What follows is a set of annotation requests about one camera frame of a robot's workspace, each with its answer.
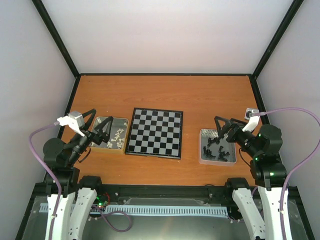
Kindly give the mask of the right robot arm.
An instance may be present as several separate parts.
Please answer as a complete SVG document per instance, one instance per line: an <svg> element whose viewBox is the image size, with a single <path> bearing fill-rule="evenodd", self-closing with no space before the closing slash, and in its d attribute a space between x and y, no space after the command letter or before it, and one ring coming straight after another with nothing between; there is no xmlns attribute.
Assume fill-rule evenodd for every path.
<svg viewBox="0 0 320 240"><path fill-rule="evenodd" d="M238 144L252 158L250 172L257 185L263 213L257 209L244 178L229 178L225 185L240 211L251 240L290 240L292 233L287 213L289 191L285 184L287 170L279 156L283 144L282 132L274 125L264 124L258 134L253 135L259 120L259 116L252 116L249 122L220 116L214 118L218 136Z"/></svg>

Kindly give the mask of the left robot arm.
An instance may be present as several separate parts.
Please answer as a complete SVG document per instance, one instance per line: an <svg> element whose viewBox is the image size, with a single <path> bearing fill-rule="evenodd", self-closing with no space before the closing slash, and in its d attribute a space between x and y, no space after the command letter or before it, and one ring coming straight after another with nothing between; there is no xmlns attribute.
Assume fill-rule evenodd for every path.
<svg viewBox="0 0 320 240"><path fill-rule="evenodd" d="M110 139L114 118L107 117L89 131L95 115L96 110L91 109L59 117L56 123L70 127L75 135L68 143L51 138L43 146L43 161L49 168L44 180L48 203L47 240L80 240L94 201L103 198L101 178L79 179L80 170L74 166L92 143L100 145Z"/></svg>

